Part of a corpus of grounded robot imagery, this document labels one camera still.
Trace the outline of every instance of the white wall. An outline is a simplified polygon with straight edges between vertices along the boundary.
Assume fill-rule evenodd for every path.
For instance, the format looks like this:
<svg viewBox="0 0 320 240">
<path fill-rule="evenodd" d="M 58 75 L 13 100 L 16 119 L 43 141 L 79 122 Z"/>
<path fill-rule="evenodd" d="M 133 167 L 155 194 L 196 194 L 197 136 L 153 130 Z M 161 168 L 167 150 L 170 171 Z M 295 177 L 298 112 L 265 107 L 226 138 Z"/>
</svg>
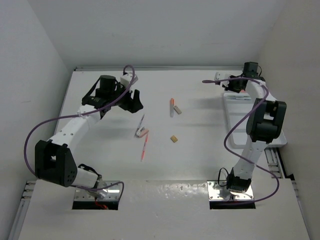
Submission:
<svg viewBox="0 0 320 240">
<path fill-rule="evenodd" d="M 320 2 L 290 0 L 259 57 L 271 92 L 286 101 L 288 145 L 281 155 L 294 173 L 312 239 L 320 239 Z"/>
<path fill-rule="evenodd" d="M 286 0 L 28 0 L 68 67 L 240 65 Z"/>
<path fill-rule="evenodd" d="M 26 180 L 32 179 L 23 160 L 28 132 L 38 122 L 59 115 L 70 73 L 27 0 L 0 3 L 0 239 L 10 228 Z M 34 134 L 34 146 L 47 139 L 55 124 Z"/>
</svg>

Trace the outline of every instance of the metal mounting plate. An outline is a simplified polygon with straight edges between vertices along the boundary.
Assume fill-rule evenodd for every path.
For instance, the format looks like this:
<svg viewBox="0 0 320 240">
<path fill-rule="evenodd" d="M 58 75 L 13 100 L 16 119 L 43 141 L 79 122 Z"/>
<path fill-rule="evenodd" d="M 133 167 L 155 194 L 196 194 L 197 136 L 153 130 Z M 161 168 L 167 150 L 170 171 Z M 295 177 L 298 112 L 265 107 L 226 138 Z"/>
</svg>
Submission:
<svg viewBox="0 0 320 240">
<path fill-rule="evenodd" d="M 102 181 L 99 185 L 100 188 L 103 186 L 111 185 L 112 183 L 116 183 L 118 181 Z M 118 184 L 115 186 L 112 186 L 107 189 L 101 190 L 103 192 L 104 198 L 99 198 L 98 202 L 115 202 L 118 201 L 120 193 L 122 190 L 122 185 Z M 94 202 L 95 198 L 88 193 L 88 191 L 76 188 L 74 193 L 74 202 Z"/>
<path fill-rule="evenodd" d="M 207 181 L 208 186 L 208 197 L 210 202 L 211 209 L 234 209 L 235 207 L 230 204 L 231 207 L 228 207 L 229 204 L 224 204 L 222 207 L 218 207 L 219 204 L 223 202 L 245 202 L 254 200 L 254 193 L 252 187 L 248 188 L 246 192 L 233 192 L 228 190 L 224 185 L 226 181 L 219 181 L 220 185 L 218 185 L 218 181 Z M 247 209 L 247 208 L 255 208 L 254 203 L 248 207 L 245 205 L 239 205 L 237 209 Z"/>
</svg>

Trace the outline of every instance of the small wooden block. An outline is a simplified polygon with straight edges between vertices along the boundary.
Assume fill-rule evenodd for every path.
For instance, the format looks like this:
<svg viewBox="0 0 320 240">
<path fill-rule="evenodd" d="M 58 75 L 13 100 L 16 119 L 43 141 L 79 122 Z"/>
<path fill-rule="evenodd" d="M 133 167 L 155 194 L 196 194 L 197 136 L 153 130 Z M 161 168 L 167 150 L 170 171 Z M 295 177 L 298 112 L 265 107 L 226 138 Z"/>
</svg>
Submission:
<svg viewBox="0 0 320 240">
<path fill-rule="evenodd" d="M 173 109 L 176 111 L 177 114 L 182 113 L 182 111 L 178 108 L 178 106 L 174 106 Z"/>
<path fill-rule="evenodd" d="M 173 135 L 172 137 L 170 137 L 170 139 L 172 140 L 172 142 L 176 142 L 176 141 L 178 141 L 178 138 L 176 138 L 176 136 L 175 135 Z"/>
</svg>

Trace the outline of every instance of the orange object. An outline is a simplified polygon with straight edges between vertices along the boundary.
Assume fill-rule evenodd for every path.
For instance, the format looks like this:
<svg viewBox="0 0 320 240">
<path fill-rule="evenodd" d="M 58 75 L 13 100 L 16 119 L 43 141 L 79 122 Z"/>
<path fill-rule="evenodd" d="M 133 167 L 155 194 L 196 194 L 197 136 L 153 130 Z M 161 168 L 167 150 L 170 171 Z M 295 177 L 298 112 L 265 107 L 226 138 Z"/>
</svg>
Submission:
<svg viewBox="0 0 320 240">
<path fill-rule="evenodd" d="M 148 138 L 149 138 L 149 133 L 145 136 L 144 145 L 143 145 L 143 149 L 142 149 L 142 155 L 141 155 L 141 162 L 145 158 L 146 145 L 147 145 L 147 142 L 148 142 Z"/>
<path fill-rule="evenodd" d="M 106 205 L 104 205 L 104 204 L 101 205 L 100 203 L 98 203 L 96 198 L 94 199 L 94 203 L 95 203 L 95 205 L 97 205 L 98 207 L 100 207 L 102 209 L 105 209 L 105 210 L 108 209 L 108 207 Z"/>
</svg>

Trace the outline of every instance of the red wire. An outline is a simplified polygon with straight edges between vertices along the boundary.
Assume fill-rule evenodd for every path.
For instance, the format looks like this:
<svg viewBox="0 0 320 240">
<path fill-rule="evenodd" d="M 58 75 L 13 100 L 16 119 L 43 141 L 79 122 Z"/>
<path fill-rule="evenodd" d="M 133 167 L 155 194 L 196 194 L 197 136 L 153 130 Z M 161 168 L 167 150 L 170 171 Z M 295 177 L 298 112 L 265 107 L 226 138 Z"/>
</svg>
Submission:
<svg viewBox="0 0 320 240">
<path fill-rule="evenodd" d="M 105 210 L 108 209 L 108 207 L 106 205 L 98 203 L 96 198 L 94 199 L 94 203 L 96 206 L 98 206 L 102 209 L 105 209 Z"/>
</svg>

